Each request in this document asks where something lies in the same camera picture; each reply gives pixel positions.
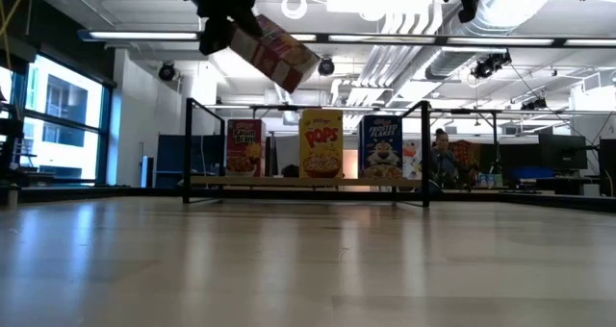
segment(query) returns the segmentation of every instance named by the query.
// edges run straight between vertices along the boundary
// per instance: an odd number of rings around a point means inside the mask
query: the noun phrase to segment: window
[[[100,127],[102,95],[102,85],[48,59],[30,65],[28,110]]]
[[[26,117],[21,164],[56,178],[95,179],[98,134]]]
[[[4,103],[11,103],[13,93],[13,73],[4,67],[0,67],[0,90],[5,100]]]
[[[8,119],[9,118],[9,113],[8,112],[1,112],[0,113],[0,118]],[[0,135],[0,143],[3,143],[5,140],[7,140],[7,137]]]
[[[38,56],[24,87],[20,164],[54,178],[104,179],[96,175],[104,171],[98,158],[107,138],[101,119],[109,95],[103,86]]]

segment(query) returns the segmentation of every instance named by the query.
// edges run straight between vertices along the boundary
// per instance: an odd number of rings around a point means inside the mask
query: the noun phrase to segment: red cereal box
[[[257,16],[263,36],[246,34],[237,25],[231,29],[231,49],[288,92],[308,79],[320,58],[264,15]]]
[[[266,169],[266,124],[261,120],[231,119],[227,125],[226,175],[263,177]]]

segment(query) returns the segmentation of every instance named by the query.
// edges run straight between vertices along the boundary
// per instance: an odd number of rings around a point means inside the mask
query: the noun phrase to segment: held cereal box
[[[226,175],[262,177],[266,167],[266,125],[261,120],[229,120]]]
[[[299,176],[343,177],[343,113],[306,110],[299,121]]]
[[[313,74],[320,58],[266,16],[258,15],[257,21],[263,29],[261,38],[232,25],[231,49],[278,86],[294,92]]]
[[[358,176],[402,178],[402,118],[365,115],[359,125]]]

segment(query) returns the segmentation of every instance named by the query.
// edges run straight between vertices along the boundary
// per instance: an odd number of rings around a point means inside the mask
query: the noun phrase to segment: security camera
[[[511,55],[509,55],[508,50],[506,53],[490,54],[487,59],[477,61],[477,65],[471,71],[471,74],[476,79],[490,78],[490,76],[509,63],[511,63]]]
[[[158,71],[158,77],[165,82],[171,82],[177,75],[173,62],[163,62],[163,66]]]
[[[331,76],[334,74],[336,66],[332,62],[331,57],[323,57],[319,63],[319,74],[323,77]]]
[[[548,107],[548,103],[546,102],[546,99],[541,97],[541,98],[538,98],[538,99],[535,99],[533,101],[523,104],[520,110],[535,111],[535,110],[546,109],[547,107]]]

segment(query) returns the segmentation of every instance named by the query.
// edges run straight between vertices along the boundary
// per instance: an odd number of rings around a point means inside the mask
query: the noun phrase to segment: blue cereal box
[[[402,178],[402,118],[366,115],[359,125],[358,176]]]

